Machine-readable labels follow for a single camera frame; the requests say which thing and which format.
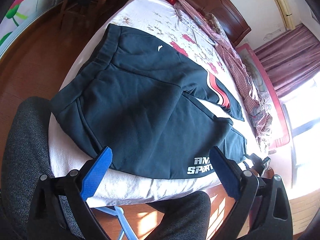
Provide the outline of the dark navy sport pants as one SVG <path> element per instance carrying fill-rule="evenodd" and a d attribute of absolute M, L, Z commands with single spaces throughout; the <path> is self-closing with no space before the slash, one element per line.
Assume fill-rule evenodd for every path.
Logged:
<path fill-rule="evenodd" d="M 217 146 L 237 163 L 246 139 L 231 92 L 210 72 L 144 31 L 108 25 L 76 77 L 50 101 L 62 130 L 90 157 L 104 147 L 111 168 L 151 179 L 213 172 Z"/>

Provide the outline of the blue plastic stool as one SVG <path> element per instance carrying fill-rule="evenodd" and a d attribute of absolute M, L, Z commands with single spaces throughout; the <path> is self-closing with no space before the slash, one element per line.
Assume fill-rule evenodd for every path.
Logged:
<path fill-rule="evenodd" d="M 92 211 L 110 239 L 138 239 L 121 207 L 96 207 Z"/>

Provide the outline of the person's grey trouser legs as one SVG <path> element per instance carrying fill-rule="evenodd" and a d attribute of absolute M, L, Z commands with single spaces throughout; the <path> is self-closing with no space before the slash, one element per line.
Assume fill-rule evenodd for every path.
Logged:
<path fill-rule="evenodd" d="M 18 107 L 2 160 L 1 239 L 108 239 L 81 198 L 90 166 L 56 178 L 49 163 L 47 99 Z"/>

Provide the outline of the pink purple curtain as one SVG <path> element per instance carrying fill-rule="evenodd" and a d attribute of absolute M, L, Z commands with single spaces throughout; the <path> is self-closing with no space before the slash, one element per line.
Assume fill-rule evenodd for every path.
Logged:
<path fill-rule="evenodd" d="M 319 40 L 299 24 L 254 50 L 279 98 L 319 73 Z"/>

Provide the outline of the red checked quilt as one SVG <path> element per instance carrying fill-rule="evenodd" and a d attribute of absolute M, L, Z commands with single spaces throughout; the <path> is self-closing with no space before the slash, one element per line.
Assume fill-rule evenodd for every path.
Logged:
<path fill-rule="evenodd" d="M 228 71 L 233 77 L 239 94 L 242 97 L 244 107 L 249 114 L 254 128 L 255 138 L 261 152 L 267 153 L 271 143 L 272 115 L 268 113 L 266 103 L 255 87 L 251 74 L 247 71 L 239 54 L 235 51 L 219 21 L 213 14 L 209 14 L 213 25 L 194 9 L 186 0 L 177 0 L 181 7 L 188 13 L 193 21 L 215 43 L 215 49 L 223 59 Z"/>

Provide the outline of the white air conditioner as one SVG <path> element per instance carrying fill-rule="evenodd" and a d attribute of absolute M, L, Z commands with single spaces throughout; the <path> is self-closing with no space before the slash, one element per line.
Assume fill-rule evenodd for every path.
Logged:
<path fill-rule="evenodd" d="M 288 3 L 288 0 L 274 0 L 274 1 L 276 3 L 276 6 L 283 20 L 284 27 L 289 30 L 295 29 L 296 25 L 294 23 L 292 11 Z"/>

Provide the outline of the wooden chair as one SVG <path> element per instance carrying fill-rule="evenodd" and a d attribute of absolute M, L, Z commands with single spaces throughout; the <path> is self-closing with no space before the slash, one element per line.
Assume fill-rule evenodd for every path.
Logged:
<path fill-rule="evenodd" d="M 93 31 L 98 16 L 103 14 L 103 6 L 107 0 L 91 0 L 88 6 L 82 6 L 76 0 L 64 0 L 60 11 L 59 28 L 62 29 L 64 19 L 67 15 L 82 20 L 90 31 Z"/>

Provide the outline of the white floral bed sheet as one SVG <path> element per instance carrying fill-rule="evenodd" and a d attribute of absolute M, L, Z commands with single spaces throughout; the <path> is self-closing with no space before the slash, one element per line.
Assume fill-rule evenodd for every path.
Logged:
<path fill-rule="evenodd" d="M 215 44 L 165 0 L 129 0 L 91 38 L 50 101 L 49 157 L 62 177 L 113 158 L 90 207 L 178 198 L 215 186 L 218 146 L 264 153 Z"/>

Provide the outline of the brown wooden headboard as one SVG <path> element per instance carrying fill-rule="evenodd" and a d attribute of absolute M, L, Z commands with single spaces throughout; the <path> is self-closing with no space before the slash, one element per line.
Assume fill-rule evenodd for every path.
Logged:
<path fill-rule="evenodd" d="M 203 16 L 213 14 L 222 25 L 227 37 L 238 46 L 251 28 L 230 0 L 186 0 Z"/>

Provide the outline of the floral wardrobe door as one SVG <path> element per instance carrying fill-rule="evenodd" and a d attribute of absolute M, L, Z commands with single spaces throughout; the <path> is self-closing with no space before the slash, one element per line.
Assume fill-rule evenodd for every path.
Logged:
<path fill-rule="evenodd" d="M 1 55 L 36 19 L 62 0 L 15 0 L 1 21 Z"/>

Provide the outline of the red bed guard rail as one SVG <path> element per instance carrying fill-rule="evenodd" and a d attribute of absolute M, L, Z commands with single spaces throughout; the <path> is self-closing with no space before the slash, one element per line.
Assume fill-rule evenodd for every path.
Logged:
<path fill-rule="evenodd" d="M 253 83 L 263 98 L 267 112 L 272 116 L 270 149 L 275 150 L 290 142 L 289 130 L 279 98 L 272 82 L 249 44 L 236 49 L 252 77 Z"/>

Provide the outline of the window with dark frame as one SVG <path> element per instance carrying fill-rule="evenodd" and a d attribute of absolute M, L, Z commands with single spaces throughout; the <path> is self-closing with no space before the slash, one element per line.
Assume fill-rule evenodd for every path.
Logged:
<path fill-rule="evenodd" d="M 290 141 L 281 174 L 295 195 L 319 189 L 319 74 L 283 98 Z"/>

